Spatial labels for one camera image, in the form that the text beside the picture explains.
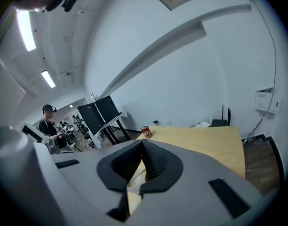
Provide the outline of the white-topped black stand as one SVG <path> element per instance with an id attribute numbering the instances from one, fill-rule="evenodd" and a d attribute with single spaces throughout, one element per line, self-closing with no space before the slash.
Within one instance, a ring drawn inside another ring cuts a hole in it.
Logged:
<path id="1" fill-rule="evenodd" d="M 100 149 L 102 147 L 102 137 L 100 135 L 100 133 L 103 131 L 104 135 L 108 138 L 108 140 L 110 141 L 110 143 L 112 145 L 116 145 L 119 144 L 120 142 L 118 141 L 117 137 L 114 135 L 114 130 L 111 129 L 111 126 L 113 123 L 116 123 L 119 128 L 117 128 L 116 130 L 120 129 L 122 131 L 122 133 L 124 134 L 125 138 L 127 140 L 130 140 L 130 136 L 127 134 L 125 128 L 122 126 L 120 119 L 124 117 L 127 118 L 128 114 L 126 111 L 123 111 L 120 113 L 119 116 L 116 116 L 114 119 L 112 119 L 110 122 L 108 122 L 107 124 L 103 125 L 96 134 L 93 134 L 91 132 L 91 130 L 89 130 L 89 136 L 93 142 L 93 144 L 95 145 L 95 147 L 97 149 Z"/>

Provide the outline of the long ceiling light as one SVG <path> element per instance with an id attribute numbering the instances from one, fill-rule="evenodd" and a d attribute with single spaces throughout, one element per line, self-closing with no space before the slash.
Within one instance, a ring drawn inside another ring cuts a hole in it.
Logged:
<path id="1" fill-rule="evenodd" d="M 36 43 L 33 36 L 33 30 L 30 20 L 30 12 L 27 10 L 16 9 L 17 23 L 19 31 L 28 52 L 36 49 Z"/>
<path id="2" fill-rule="evenodd" d="M 50 76 L 50 74 L 47 70 L 41 72 L 41 75 L 51 88 L 54 88 L 56 86 L 52 77 Z"/>

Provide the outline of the red drink can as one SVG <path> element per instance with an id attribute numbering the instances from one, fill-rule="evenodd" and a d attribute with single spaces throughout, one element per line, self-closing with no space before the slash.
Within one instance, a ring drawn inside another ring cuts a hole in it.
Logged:
<path id="1" fill-rule="evenodd" d="M 142 131 L 142 133 L 146 139 L 149 139 L 153 136 L 149 126 L 147 126 L 147 125 L 142 126 L 141 131 Z"/>

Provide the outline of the black router with antennas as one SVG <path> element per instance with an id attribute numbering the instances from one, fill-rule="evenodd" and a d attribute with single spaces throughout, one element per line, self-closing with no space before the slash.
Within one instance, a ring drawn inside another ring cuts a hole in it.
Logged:
<path id="1" fill-rule="evenodd" d="M 221 119 L 213 119 L 210 127 L 223 127 L 223 126 L 230 126 L 231 121 L 231 110 L 228 108 L 228 117 L 227 119 L 223 119 L 223 111 L 224 106 L 222 106 L 222 118 Z"/>

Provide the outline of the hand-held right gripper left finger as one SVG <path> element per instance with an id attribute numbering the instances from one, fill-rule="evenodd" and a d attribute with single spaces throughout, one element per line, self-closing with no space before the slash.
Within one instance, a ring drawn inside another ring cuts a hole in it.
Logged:
<path id="1" fill-rule="evenodd" d="M 136 141 L 131 140 L 103 149 L 92 151 L 55 154 L 52 159 L 61 164 L 69 160 L 78 161 L 71 166 L 62 166 L 59 171 L 69 185 L 91 205 L 104 213 L 115 216 L 115 210 L 123 210 L 131 215 L 139 207 L 142 198 L 139 194 L 127 191 L 127 184 L 140 163 L 135 161 L 130 146 Z M 116 177 L 124 179 L 123 191 L 108 189 L 104 179 L 114 183 Z"/>

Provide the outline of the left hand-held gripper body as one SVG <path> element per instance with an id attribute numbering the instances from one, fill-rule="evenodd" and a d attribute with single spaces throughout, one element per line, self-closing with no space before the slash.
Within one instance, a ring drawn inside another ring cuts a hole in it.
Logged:
<path id="1" fill-rule="evenodd" d="M 57 138 L 51 138 L 50 136 L 47 136 L 27 121 L 23 122 L 20 127 L 20 131 L 25 133 L 34 142 L 44 144 L 50 154 L 57 154 L 60 152 L 60 150 L 64 149 L 63 147 L 60 147 Z"/>

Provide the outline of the white wall junction box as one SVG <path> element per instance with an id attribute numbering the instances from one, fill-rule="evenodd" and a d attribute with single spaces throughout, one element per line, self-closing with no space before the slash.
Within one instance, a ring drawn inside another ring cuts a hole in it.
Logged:
<path id="1" fill-rule="evenodd" d="M 273 87 L 255 92 L 255 110 L 275 114 L 278 111 L 279 97 Z"/>

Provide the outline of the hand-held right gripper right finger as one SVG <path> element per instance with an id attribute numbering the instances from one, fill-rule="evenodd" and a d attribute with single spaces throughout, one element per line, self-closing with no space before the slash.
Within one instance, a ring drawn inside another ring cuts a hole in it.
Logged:
<path id="1" fill-rule="evenodd" d="M 262 196 L 248 181 L 214 158 L 174 145 L 144 139 L 144 156 L 178 158 L 183 171 L 164 192 L 145 193 L 129 220 L 234 220 Z"/>

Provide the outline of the white cup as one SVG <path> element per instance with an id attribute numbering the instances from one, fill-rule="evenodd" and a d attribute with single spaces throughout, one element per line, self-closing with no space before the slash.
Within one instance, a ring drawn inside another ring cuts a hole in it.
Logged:
<path id="1" fill-rule="evenodd" d="M 141 161 L 131 180 L 127 184 L 127 191 L 134 194 L 140 194 L 140 187 L 146 183 L 146 174 L 146 167 L 143 161 Z"/>

